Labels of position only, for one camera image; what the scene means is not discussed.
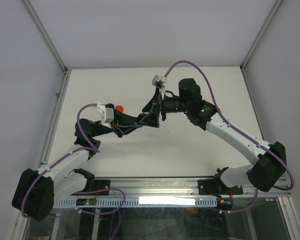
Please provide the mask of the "black earbud charging case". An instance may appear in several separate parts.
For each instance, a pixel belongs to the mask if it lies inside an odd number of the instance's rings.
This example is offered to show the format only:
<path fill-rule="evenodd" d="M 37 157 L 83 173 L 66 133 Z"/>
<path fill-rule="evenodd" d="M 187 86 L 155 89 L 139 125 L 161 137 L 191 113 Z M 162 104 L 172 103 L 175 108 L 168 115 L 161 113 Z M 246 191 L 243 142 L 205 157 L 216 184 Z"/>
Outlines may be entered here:
<path fill-rule="evenodd" d="M 140 113 L 137 117 L 137 123 L 141 122 L 146 115 L 146 113 Z"/>

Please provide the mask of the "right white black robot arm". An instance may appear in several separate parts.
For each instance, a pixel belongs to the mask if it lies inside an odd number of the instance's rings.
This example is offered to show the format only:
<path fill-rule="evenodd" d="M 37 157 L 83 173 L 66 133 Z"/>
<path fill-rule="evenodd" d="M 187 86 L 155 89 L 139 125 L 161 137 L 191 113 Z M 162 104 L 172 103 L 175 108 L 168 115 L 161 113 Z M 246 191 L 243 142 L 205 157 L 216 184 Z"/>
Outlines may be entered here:
<path fill-rule="evenodd" d="M 153 113 L 163 121 L 168 113 L 184 113 L 193 125 L 218 136 L 249 161 L 245 166 L 217 169 L 213 177 L 213 194 L 224 194 L 239 185 L 252 185 L 262 192 L 269 192 L 275 187 L 286 171 L 286 149 L 283 144 L 258 139 L 230 122 L 215 105 L 202 99 L 201 88 L 193 78 L 179 81 L 178 95 L 166 90 L 166 84 L 167 79 L 163 76 L 153 78 L 155 93 L 142 109 L 144 113 Z"/>

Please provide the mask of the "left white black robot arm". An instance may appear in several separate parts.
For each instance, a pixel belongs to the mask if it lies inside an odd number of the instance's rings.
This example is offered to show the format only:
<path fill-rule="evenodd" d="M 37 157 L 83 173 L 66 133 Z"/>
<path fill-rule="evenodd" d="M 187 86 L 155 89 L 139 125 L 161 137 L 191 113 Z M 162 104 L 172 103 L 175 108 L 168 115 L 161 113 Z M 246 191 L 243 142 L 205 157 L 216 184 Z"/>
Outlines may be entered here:
<path fill-rule="evenodd" d="M 150 111 L 130 116 L 110 107 L 102 111 L 97 121 L 78 116 L 74 144 L 51 164 L 23 171 L 12 207 L 24 218 L 39 222 L 48 217 L 56 203 L 71 195 L 90 195 L 88 200 L 92 201 L 108 194 L 109 189 L 97 183 L 93 173 L 80 167 L 99 153 L 101 141 L 95 137 L 114 133 L 121 138 L 142 127 L 157 127 L 156 120 L 156 115 Z"/>

